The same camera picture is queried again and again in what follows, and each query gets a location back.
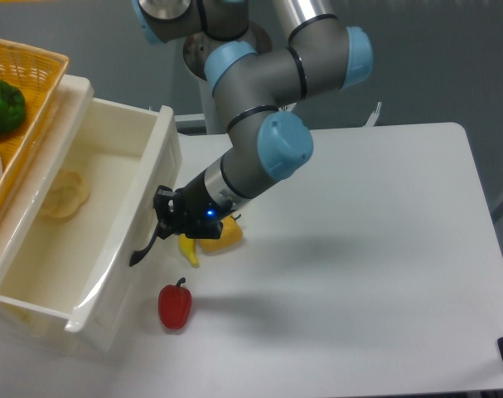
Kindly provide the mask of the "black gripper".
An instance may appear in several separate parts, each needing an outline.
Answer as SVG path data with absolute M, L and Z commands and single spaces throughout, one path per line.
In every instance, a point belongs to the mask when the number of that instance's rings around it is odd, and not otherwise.
M 232 206 L 229 199 L 222 198 L 218 203 L 211 197 L 204 173 L 176 191 L 159 185 L 153 208 L 157 214 L 166 215 L 157 216 L 156 237 L 165 240 L 171 235 L 185 235 L 190 239 L 218 240 L 223 231 L 222 220 L 231 213 Z

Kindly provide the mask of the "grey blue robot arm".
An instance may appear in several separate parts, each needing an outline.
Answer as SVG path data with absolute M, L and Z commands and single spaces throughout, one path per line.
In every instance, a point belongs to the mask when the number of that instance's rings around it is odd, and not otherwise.
M 285 48 L 259 53 L 246 1 L 136 1 L 151 41 L 202 36 L 204 76 L 231 148 L 185 187 L 154 197 L 156 237 L 219 238 L 223 219 L 290 176 L 312 156 L 309 130 L 289 104 L 364 81 L 373 50 L 341 24 L 328 1 L 277 1 Z

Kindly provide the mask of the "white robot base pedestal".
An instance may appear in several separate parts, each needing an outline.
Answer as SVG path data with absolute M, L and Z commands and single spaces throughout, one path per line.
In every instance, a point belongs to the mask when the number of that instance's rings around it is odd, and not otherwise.
M 268 33 L 255 22 L 249 23 L 248 31 L 240 38 L 247 41 L 259 53 L 267 53 L 273 49 Z M 210 86 L 204 72 L 208 55 L 223 44 L 209 38 L 205 33 L 196 33 L 185 39 L 182 47 L 184 64 L 189 74 L 198 84 L 203 112 L 203 124 L 207 134 L 224 134 L 225 126 L 220 121 L 215 100 L 212 98 Z

